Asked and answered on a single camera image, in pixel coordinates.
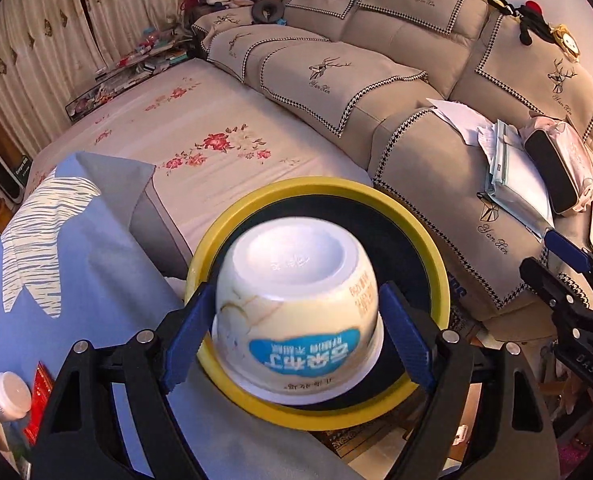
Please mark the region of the red snack packet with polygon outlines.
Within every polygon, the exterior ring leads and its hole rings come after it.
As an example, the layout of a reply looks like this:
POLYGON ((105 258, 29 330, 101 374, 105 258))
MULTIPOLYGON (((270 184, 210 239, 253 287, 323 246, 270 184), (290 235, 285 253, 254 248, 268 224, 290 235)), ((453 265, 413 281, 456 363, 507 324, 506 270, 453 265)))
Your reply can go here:
POLYGON ((53 388, 54 378, 52 378, 45 364, 39 362, 36 366, 34 376, 30 419, 23 428, 23 434, 31 446, 36 444, 40 425, 42 424, 42 416, 44 416, 53 388))

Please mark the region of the small white pill bottle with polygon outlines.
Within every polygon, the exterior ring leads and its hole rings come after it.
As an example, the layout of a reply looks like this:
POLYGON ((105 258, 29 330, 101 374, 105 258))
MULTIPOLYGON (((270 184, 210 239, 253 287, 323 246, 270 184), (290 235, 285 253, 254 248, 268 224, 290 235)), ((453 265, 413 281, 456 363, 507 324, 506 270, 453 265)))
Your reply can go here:
POLYGON ((24 380, 12 372, 0 372, 0 422, 24 419, 31 405, 31 391, 24 380))

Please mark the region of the white pudding bowl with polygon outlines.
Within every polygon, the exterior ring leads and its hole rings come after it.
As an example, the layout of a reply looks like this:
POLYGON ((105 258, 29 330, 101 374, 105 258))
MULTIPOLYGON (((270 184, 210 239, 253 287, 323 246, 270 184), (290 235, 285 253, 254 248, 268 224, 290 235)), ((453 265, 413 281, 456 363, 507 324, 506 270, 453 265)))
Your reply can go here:
POLYGON ((259 399, 310 405, 350 391, 385 339, 366 250, 323 219, 274 219, 246 230, 216 276, 211 337, 228 378, 259 399))

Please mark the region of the yellow rim trash bin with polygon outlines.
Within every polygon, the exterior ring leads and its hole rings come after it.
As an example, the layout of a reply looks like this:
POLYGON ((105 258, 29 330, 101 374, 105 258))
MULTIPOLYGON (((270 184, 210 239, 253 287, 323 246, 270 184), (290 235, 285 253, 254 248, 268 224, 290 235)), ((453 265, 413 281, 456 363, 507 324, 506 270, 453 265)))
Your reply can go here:
MULTIPOLYGON (((408 304, 426 312, 444 330, 449 322, 449 282, 437 246, 423 225, 400 203, 365 184, 334 177, 304 177, 275 182, 239 198, 202 237, 190 263, 186 292, 210 281, 226 249, 244 230, 264 220, 310 216, 329 220, 354 234, 367 250, 380 284, 392 281, 408 304)), ((230 379, 205 336, 197 358, 221 393, 248 413, 290 429, 336 430, 370 422, 404 402, 416 389, 394 346, 393 330, 385 352, 366 379, 321 408, 290 408, 247 393, 230 379)))

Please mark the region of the papers on sofa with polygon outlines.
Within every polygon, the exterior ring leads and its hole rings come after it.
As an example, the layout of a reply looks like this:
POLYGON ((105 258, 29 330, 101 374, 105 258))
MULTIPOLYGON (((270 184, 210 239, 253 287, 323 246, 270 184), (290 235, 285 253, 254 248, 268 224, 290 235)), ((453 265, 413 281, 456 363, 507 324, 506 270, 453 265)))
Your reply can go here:
POLYGON ((555 226, 551 200, 518 130, 501 120, 491 122, 465 104, 427 101, 432 112, 451 125, 466 145, 482 151, 487 160, 484 194, 543 240, 555 226))

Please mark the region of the blue tablecloth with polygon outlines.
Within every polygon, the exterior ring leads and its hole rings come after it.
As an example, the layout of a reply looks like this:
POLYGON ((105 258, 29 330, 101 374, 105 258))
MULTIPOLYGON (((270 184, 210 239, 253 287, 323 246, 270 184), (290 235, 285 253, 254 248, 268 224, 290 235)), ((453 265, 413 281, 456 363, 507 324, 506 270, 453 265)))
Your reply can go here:
MULTIPOLYGON (((76 153, 27 197, 0 237, 0 373, 57 373, 74 344, 125 344, 182 307, 190 250, 145 162, 76 153)), ((350 479, 306 432, 262 422, 192 364, 170 408, 211 479, 350 479)))

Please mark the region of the beige sofa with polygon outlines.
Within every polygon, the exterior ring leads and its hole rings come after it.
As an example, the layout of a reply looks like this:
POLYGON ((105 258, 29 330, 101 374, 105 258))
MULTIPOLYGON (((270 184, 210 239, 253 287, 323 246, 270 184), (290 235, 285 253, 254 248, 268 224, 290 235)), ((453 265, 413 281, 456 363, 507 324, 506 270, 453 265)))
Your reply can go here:
POLYGON ((472 318, 548 324, 519 276, 545 248, 487 200, 481 148, 431 103, 515 127, 568 119, 593 162, 593 77, 561 47, 523 44, 518 20, 484 0, 286 0, 281 24, 238 8, 192 29, 210 62, 336 144, 423 222, 472 318))

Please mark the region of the floral mattress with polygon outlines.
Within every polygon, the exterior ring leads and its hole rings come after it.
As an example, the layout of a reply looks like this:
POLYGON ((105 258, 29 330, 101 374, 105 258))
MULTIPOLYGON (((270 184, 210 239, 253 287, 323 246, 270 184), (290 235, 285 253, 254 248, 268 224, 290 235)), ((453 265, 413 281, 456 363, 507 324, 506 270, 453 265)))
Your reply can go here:
POLYGON ((305 122, 203 61, 171 68, 76 122, 34 158, 27 191, 78 151, 153 165, 153 186, 191 248, 225 209, 266 184, 370 182, 305 122))

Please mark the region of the low shelf with clutter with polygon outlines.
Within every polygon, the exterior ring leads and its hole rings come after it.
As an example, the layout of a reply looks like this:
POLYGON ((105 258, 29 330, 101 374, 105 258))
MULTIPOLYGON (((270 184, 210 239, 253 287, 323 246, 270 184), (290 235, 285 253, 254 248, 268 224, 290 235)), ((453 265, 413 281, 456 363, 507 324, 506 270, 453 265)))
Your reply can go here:
POLYGON ((65 105, 65 113, 74 124, 127 90, 169 68, 185 63, 190 59, 189 52, 189 40, 183 39, 138 54, 122 66, 112 68, 108 73, 97 77, 91 88, 65 105))

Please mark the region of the beige curtains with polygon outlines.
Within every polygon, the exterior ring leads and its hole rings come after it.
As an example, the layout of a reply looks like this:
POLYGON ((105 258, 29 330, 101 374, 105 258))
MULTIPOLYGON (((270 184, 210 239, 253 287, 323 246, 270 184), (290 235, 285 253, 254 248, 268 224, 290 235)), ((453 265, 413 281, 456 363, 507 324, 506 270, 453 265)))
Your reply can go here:
POLYGON ((66 104, 138 44, 176 22, 182 0, 0 0, 0 122, 37 155, 69 127, 66 104))

